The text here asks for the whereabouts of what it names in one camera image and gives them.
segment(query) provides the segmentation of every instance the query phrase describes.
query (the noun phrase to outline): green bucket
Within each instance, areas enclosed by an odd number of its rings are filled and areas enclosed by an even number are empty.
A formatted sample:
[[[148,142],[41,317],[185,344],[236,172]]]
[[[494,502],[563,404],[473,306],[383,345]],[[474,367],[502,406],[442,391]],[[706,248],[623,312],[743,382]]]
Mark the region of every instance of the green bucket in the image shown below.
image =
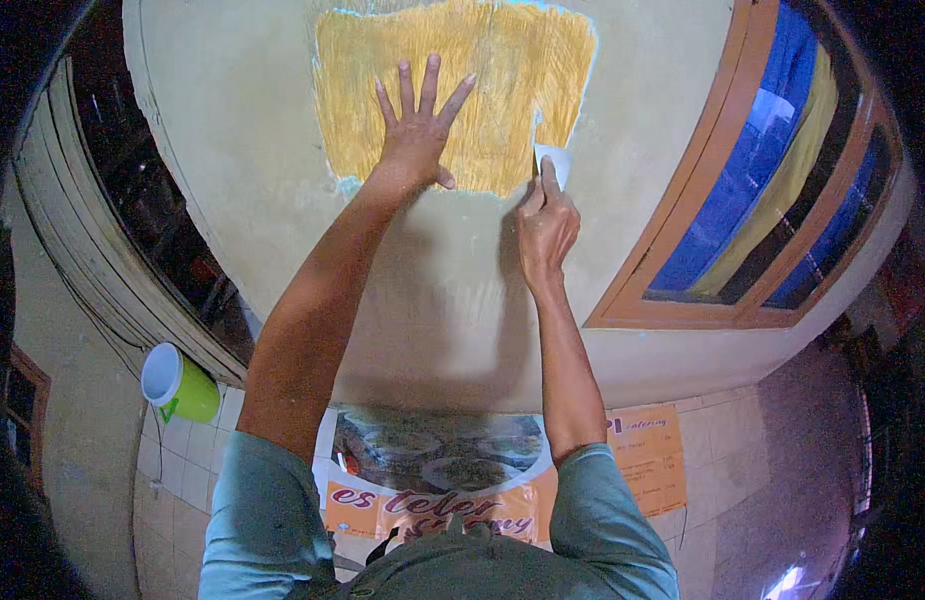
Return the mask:
[[[169,342],[149,351],[140,385],[143,396],[159,409],[164,423],[172,415],[209,423],[220,407],[216,382]]]

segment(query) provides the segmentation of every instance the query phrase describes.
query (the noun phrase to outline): printed poster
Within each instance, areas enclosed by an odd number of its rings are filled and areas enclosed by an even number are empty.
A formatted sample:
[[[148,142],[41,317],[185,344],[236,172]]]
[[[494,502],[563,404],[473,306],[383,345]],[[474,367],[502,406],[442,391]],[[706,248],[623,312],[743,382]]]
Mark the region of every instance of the printed poster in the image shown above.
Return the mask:
[[[549,540],[557,474],[541,415],[332,412],[313,464],[327,529],[384,540],[399,527],[406,541],[445,530],[455,513],[466,528]],[[677,418],[673,406],[606,412],[616,465],[647,516],[686,503]]]

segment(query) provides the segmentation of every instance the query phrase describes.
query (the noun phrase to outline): yellow paint patch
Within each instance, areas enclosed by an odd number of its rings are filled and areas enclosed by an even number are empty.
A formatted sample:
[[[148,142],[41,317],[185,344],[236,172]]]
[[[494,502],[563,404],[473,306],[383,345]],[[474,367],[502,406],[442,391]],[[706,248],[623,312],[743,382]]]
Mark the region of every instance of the yellow paint patch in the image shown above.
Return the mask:
[[[330,10],[316,23],[315,37],[316,111],[337,178],[365,181],[382,152],[374,78],[385,84],[398,115],[399,59],[411,63],[419,102],[426,59],[437,52],[437,111],[464,77],[478,77],[441,162],[458,189],[500,197],[532,174],[534,129],[540,144],[569,141],[596,49],[589,18],[505,1],[450,0],[375,16]]]

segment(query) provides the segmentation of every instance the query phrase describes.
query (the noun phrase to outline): wall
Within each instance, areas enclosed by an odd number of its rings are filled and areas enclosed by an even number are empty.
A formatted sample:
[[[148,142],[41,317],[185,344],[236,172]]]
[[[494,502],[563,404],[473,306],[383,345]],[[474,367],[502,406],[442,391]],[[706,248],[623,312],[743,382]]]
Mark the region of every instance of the wall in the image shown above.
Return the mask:
[[[12,229],[15,341],[51,379],[42,473],[53,524],[98,597],[136,597],[131,515],[139,384],[53,268],[12,174],[2,211]]]
[[[123,5],[137,102],[193,222],[260,316],[351,194],[327,168],[313,98],[313,24],[336,4]],[[356,12],[373,6],[338,4]],[[414,4],[380,2],[375,12]],[[692,136],[732,3],[564,4],[591,18],[599,37],[568,145],[574,164],[566,189],[582,227],[565,272],[581,323],[635,246]],[[899,179],[869,243],[791,329],[584,330],[606,405],[750,384],[794,356],[885,258],[913,193],[908,171]],[[373,263],[334,402],[541,409],[537,316],[514,248],[520,196],[430,190],[393,224]]]

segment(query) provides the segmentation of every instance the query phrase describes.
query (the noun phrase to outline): wooden window frame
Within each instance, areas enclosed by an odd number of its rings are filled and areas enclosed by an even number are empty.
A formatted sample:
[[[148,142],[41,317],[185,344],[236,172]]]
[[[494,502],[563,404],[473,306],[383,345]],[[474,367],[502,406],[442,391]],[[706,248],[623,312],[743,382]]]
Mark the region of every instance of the wooden window frame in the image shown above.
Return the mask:
[[[7,398],[2,399],[7,415],[12,417],[13,423],[22,426],[29,434],[29,468],[26,471],[26,479],[37,493],[40,499],[45,503],[43,494],[42,481],[42,446],[43,446],[43,425],[46,422],[46,404],[49,402],[49,392],[52,386],[52,380],[46,372],[39,368],[33,359],[13,342],[12,350],[9,353],[13,369],[23,375],[26,381],[35,388],[35,394],[32,399],[32,417],[26,421],[19,414],[15,414],[10,408]],[[3,396],[9,393],[10,374],[6,374],[5,391]]]
[[[902,162],[899,127],[845,24],[816,0],[847,50],[859,81],[859,102],[833,173],[796,234],[734,304],[648,300],[643,296],[709,198],[749,116],[776,33],[780,0],[735,0],[719,67],[696,129],[659,205],[585,327],[590,329],[756,330],[798,323],[839,280],[879,221]],[[763,306],[809,253],[846,198],[870,139],[881,128],[889,170],[872,213],[835,268],[796,309]]]

